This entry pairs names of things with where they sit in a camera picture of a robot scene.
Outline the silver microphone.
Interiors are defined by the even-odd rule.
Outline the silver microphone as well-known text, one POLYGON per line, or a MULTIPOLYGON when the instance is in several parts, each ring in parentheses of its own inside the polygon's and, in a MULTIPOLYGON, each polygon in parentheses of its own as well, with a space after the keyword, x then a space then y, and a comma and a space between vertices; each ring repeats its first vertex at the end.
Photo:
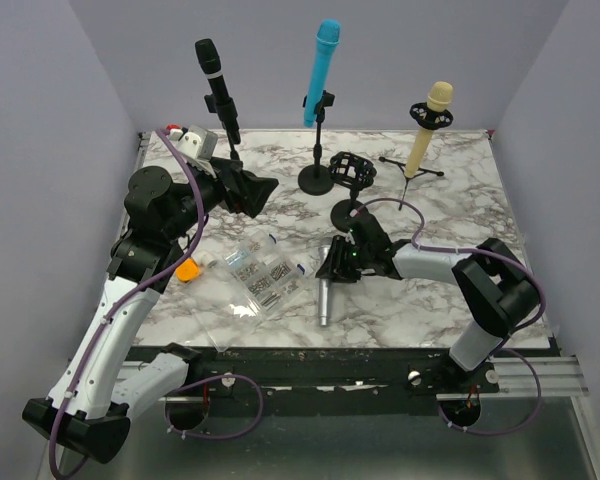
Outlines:
MULTIPOLYGON (((323 265, 331 246, 331 241, 325 239, 319 247, 319 260, 320 265, 323 265)), ((325 328, 329 325, 332 312, 331 302, 331 281, 324 278, 318 279, 318 324, 320 327, 325 328)))

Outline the black round-base stand with clip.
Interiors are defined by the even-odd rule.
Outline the black round-base stand with clip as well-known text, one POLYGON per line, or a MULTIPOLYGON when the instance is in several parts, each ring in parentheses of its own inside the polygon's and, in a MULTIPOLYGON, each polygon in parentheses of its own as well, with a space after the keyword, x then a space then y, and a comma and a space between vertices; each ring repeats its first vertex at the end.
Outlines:
POLYGON ((313 146, 313 164, 303 168, 298 175, 298 186, 301 191, 311 196, 321 196, 329 193, 334 182, 329 169, 321 164, 322 159, 322 124, 325 120, 325 110, 334 104, 335 95, 324 90, 321 100, 316 104, 316 136, 313 146))

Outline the black shock-mount mic stand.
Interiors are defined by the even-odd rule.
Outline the black shock-mount mic stand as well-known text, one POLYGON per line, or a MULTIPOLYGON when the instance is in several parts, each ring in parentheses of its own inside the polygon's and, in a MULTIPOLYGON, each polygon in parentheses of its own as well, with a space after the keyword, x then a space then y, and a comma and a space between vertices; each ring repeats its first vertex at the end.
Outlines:
POLYGON ((373 185, 377 171, 371 160, 351 152, 338 152, 330 159, 329 176, 335 185, 349 191, 349 198, 338 201, 331 209, 330 220, 341 231, 348 231, 351 212, 362 206, 358 196, 373 185))

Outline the black tripod shock-mount stand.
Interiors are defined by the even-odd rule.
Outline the black tripod shock-mount stand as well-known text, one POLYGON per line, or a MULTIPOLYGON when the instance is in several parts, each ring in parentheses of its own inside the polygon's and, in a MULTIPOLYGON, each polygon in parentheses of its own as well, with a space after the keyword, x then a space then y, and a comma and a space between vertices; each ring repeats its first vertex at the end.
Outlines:
POLYGON ((429 98, 426 102, 413 104, 409 113, 419 125, 414 145, 403 167, 404 189, 402 199, 405 199, 408 185, 421 170, 421 163, 435 131, 450 126, 453 115, 448 110, 451 101, 440 101, 429 98))

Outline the blue microphone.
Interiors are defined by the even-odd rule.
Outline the blue microphone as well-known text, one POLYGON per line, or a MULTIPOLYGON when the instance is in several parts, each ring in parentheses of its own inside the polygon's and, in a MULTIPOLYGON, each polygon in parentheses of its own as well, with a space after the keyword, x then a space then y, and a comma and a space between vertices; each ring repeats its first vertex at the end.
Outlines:
POLYGON ((304 106, 303 124, 310 128, 316 121, 316 105, 321 101, 333 54, 339 45, 341 25, 325 19, 316 34, 316 53, 304 106))

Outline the cream microphone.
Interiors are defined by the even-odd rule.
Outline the cream microphone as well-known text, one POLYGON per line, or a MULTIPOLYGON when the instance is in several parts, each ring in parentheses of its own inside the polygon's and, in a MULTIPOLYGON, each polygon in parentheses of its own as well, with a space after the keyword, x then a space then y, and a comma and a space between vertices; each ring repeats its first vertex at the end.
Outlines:
POLYGON ((450 83, 435 82, 427 99, 410 107, 409 113, 417 122, 419 130, 405 165, 404 176, 406 179, 411 180, 418 173, 434 132, 449 127, 453 123, 454 117, 449 110, 453 91, 450 83))

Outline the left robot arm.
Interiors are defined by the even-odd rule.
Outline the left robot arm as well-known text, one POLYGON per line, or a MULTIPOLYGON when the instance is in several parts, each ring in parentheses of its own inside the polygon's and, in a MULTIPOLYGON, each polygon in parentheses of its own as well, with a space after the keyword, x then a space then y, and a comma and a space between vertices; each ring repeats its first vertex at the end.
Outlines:
POLYGON ((211 167, 204 173, 187 165, 190 184, 174 182, 159 166, 130 177, 124 199, 128 229, 112 247, 92 323, 60 380, 45 397, 29 400, 22 413, 54 444, 106 464, 121 450, 132 421, 160 397, 200 387, 202 372, 193 364, 199 352, 177 344, 123 385, 116 380, 139 327, 186 255, 180 238, 203 225, 216 206, 256 217, 279 185, 236 160, 212 158, 211 167))

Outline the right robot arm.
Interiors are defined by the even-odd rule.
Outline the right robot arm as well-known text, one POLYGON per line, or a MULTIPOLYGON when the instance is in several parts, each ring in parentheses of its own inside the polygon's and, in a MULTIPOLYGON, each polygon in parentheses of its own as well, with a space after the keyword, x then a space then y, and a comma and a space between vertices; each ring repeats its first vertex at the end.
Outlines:
POLYGON ((426 246, 417 237, 393 241, 376 217, 358 213, 348 221, 348 235, 331 239, 316 277, 351 284, 363 274, 393 280, 424 279, 457 286, 473 317, 448 351, 440 379, 460 392, 476 380, 476 368, 516 331, 532 324, 546 306, 531 272, 508 247, 489 238, 475 248, 426 246))

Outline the black microphone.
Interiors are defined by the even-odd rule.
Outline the black microphone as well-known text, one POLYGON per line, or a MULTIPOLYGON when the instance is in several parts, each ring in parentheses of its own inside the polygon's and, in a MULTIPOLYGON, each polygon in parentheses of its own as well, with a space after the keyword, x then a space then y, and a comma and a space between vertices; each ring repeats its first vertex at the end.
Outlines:
POLYGON ((198 40, 195 52, 199 65, 211 88, 211 94, 205 97, 210 113, 216 113, 222 123, 228 139, 237 145, 241 142, 238 112, 224 80, 220 56, 210 38, 198 40))

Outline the black round-base mic stand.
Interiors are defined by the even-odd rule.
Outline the black round-base mic stand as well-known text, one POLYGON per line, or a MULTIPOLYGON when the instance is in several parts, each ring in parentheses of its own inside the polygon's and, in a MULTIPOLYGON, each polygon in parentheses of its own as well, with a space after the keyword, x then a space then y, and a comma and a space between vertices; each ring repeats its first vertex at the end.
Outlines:
POLYGON ((236 146, 241 143, 240 127, 238 124, 238 112, 232 98, 226 103, 218 104, 213 94, 205 95, 204 100, 210 113, 216 114, 225 130, 230 148, 230 158, 239 160, 240 156, 236 146))

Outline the clear plastic screw box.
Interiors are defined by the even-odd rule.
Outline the clear plastic screw box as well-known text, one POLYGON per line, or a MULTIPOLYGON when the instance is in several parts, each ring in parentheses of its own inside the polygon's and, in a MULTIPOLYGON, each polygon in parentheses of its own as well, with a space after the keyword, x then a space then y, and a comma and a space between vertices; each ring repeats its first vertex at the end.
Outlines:
POLYGON ((262 230, 216 256, 218 265, 202 270, 188 294, 193 318, 219 352, 287 307, 306 289, 311 272, 262 230))

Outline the orange plastic piece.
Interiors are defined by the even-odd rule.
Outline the orange plastic piece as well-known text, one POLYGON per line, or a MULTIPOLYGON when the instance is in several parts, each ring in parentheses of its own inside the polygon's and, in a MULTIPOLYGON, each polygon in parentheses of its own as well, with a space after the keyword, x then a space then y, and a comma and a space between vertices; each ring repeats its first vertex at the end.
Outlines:
POLYGON ((193 258, 188 258, 175 269, 175 275, 180 282, 188 283, 201 275, 201 267, 193 258))

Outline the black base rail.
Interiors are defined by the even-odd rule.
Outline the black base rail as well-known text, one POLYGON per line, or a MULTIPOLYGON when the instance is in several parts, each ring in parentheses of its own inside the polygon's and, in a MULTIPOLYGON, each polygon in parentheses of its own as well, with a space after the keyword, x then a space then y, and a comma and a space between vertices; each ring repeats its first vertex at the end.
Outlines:
POLYGON ((380 414, 433 415, 437 400, 496 393, 495 368, 470 373, 439 348, 230 348, 134 346, 127 358, 147 365, 170 353, 189 366, 189 383, 224 373, 238 375, 226 387, 216 381, 168 401, 181 414, 209 399, 213 417, 326 417, 380 414))

